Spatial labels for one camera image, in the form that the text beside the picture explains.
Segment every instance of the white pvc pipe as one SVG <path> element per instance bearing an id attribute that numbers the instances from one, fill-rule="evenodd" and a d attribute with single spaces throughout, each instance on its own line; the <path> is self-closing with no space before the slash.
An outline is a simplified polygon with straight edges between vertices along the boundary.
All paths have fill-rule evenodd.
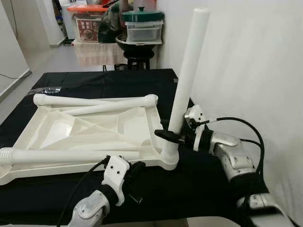
<path id="1" fill-rule="evenodd" d="M 194 9 L 169 122 L 169 131 L 173 131 L 176 134 L 180 133 L 183 125 L 209 14 L 210 12 L 206 8 Z M 171 169 L 174 169 L 179 160 L 178 144 L 166 141 L 161 156 L 163 161 L 170 164 Z"/>
<path id="2" fill-rule="evenodd" d="M 20 150 L 0 149 L 0 165 L 33 163 L 99 162 L 106 157 L 123 156 L 126 160 L 138 160 L 138 151 L 105 150 Z"/>
<path id="3" fill-rule="evenodd" d="M 63 113 L 72 116 L 77 116 L 83 114 L 108 112 L 108 111 L 115 111 L 115 110 L 126 109 L 126 108 L 140 107 L 140 106 L 148 107 L 148 106 L 156 105 L 157 98 L 158 97 L 156 95 L 147 95 L 144 97 L 134 98 L 125 101 L 111 102 L 103 105 L 94 105 L 94 106 L 77 108 L 73 110 L 66 110 L 63 111 Z"/>
<path id="4" fill-rule="evenodd" d="M 101 105 L 105 103 L 110 103 L 109 101 L 102 101 L 102 100 L 48 96 L 45 94 L 35 94 L 33 101 L 36 105 L 70 105 L 70 106 Z"/>

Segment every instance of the plastic storage container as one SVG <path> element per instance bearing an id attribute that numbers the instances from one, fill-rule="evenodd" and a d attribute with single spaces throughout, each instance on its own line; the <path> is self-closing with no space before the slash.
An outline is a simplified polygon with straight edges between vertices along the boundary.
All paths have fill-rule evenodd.
<path id="1" fill-rule="evenodd" d="M 127 26 L 127 39 L 133 42 L 153 42 L 161 44 L 161 30 L 163 21 L 125 22 Z"/>
<path id="2" fill-rule="evenodd" d="M 127 27 L 128 44 L 161 44 L 161 30 L 164 14 L 161 11 L 129 11 L 122 13 Z"/>
<path id="3" fill-rule="evenodd" d="M 74 5 L 67 8 L 77 42 L 98 42 L 100 21 L 107 9 L 102 5 Z"/>

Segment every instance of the black tablecloth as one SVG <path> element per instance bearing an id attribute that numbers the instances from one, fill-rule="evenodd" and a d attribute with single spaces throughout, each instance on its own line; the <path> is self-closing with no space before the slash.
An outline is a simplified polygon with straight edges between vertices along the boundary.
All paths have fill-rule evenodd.
<path id="1" fill-rule="evenodd" d="M 33 88 L 62 86 L 58 96 L 79 98 L 132 97 L 156 94 L 162 119 L 169 119 L 177 84 L 173 70 L 45 73 Z M 36 106 L 26 96 L 0 126 L 1 147 L 14 145 Z M 179 147 L 180 161 L 173 171 L 147 167 L 132 186 L 143 197 L 140 205 L 125 196 L 104 223 L 221 216 L 239 222 L 235 201 L 216 157 Z M 77 191 L 63 223 L 75 204 L 102 181 L 94 172 Z M 16 179 L 0 186 L 0 224 L 54 225 L 71 190 L 83 174 Z"/>

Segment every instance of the green lid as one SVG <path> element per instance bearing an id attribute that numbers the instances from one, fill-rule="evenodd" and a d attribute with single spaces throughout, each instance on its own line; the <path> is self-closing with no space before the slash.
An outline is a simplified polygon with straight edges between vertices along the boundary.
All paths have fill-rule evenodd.
<path id="1" fill-rule="evenodd" d="M 122 13 L 122 20 L 126 22 L 148 22 L 157 21 L 164 18 L 161 11 L 144 11 L 144 7 L 139 7 L 140 11 L 128 11 Z"/>

